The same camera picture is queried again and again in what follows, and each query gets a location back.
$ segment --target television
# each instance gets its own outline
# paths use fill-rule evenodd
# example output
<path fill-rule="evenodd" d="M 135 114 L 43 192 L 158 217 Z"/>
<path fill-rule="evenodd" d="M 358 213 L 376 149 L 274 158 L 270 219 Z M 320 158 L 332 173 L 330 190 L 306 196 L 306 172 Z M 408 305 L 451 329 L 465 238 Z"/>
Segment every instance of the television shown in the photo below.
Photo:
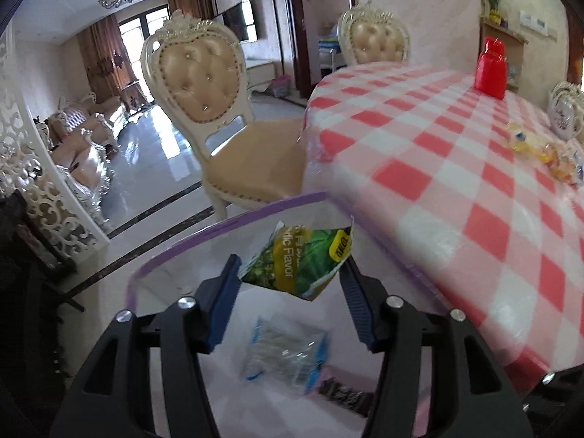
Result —
<path fill-rule="evenodd" d="M 237 5 L 217 15 L 215 21 L 223 23 L 233 31 L 240 42 L 255 42 L 258 40 L 250 0 L 241 0 Z"/>

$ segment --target dining table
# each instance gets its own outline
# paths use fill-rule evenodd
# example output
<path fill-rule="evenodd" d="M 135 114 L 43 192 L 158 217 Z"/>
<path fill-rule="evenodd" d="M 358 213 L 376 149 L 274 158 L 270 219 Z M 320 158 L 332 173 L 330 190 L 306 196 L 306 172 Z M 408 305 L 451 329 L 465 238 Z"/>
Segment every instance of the dining table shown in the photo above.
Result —
<path fill-rule="evenodd" d="M 303 190 L 374 222 L 526 392 L 584 362 L 584 190 L 510 147 L 510 121 L 550 134 L 542 109 L 473 85 L 395 62 L 324 77 L 305 114 Z"/>

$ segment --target vase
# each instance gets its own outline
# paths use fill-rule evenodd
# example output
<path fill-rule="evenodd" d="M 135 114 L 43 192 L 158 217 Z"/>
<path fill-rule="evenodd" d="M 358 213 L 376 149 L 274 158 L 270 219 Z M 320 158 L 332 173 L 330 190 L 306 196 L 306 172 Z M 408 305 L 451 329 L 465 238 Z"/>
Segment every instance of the vase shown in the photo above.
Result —
<path fill-rule="evenodd" d="M 499 2 L 501 0 L 489 0 L 489 19 L 495 24 L 501 24 L 501 14 L 499 12 Z"/>

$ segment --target purple rim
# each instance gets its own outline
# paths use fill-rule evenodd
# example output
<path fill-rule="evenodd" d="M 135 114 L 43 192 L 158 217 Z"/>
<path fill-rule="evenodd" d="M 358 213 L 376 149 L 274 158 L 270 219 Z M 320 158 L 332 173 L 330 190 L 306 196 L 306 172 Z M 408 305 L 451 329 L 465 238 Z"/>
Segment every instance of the purple rim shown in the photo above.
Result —
<path fill-rule="evenodd" d="M 136 283 L 139 279 L 145 277 L 148 273 L 152 272 L 154 269 L 163 265 L 169 260 L 172 260 L 177 255 L 180 255 L 186 250 L 189 250 L 203 242 L 209 241 L 218 235 L 225 234 L 226 232 L 232 231 L 249 223 L 255 222 L 256 220 L 263 219 L 272 214 L 277 214 L 281 211 L 292 209 L 294 207 L 300 207 L 302 205 L 308 205 L 312 203 L 317 203 L 320 201 L 329 200 L 332 202 L 341 212 L 347 216 L 353 216 L 355 223 L 362 229 L 364 229 L 367 234 L 373 238 L 376 244 L 383 250 L 387 251 L 389 255 L 396 261 L 399 268 L 410 277 L 415 283 L 423 288 L 433 301 L 433 304 L 439 308 L 445 308 L 448 306 L 448 301 L 439 292 L 439 290 L 434 286 L 434 284 L 428 279 L 428 277 L 419 270 L 414 264 L 407 261 L 407 259 L 400 253 L 399 249 L 393 244 L 385 235 L 383 235 L 380 230 L 375 227 L 375 224 L 369 220 L 364 215 L 355 215 L 351 211 L 350 206 L 347 203 L 342 202 L 338 199 L 333 199 L 327 193 L 317 192 L 303 194 L 291 199 L 285 199 L 282 201 L 277 201 L 275 203 L 268 204 L 262 208 L 256 209 L 255 211 L 244 212 L 239 214 L 232 219 L 224 220 L 215 225 L 211 225 L 202 231 L 195 232 L 185 239 L 176 242 L 174 245 L 169 247 L 156 257 L 148 260 L 144 265 L 142 265 L 137 271 L 135 271 L 130 277 L 128 287 L 126 290 L 126 307 L 129 310 L 135 311 L 136 302 Z"/>

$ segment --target brown curtain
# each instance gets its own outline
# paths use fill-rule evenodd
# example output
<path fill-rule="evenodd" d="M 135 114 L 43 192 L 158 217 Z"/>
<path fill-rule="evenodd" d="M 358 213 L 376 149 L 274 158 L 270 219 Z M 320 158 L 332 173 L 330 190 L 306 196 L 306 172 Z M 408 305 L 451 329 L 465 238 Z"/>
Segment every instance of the brown curtain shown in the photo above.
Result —
<path fill-rule="evenodd" d="M 189 13 L 202 20 L 211 20 L 214 17 L 211 0 L 168 0 L 168 9 L 170 14 L 181 9 L 183 14 Z"/>
<path fill-rule="evenodd" d="M 120 89 L 138 80 L 130 65 L 118 19 L 113 14 L 81 31 L 77 41 L 97 103 L 120 95 Z"/>
<path fill-rule="evenodd" d="M 582 84 L 582 60 L 584 59 L 584 29 L 578 16 L 566 7 L 568 16 L 568 75 L 566 80 L 572 84 Z"/>

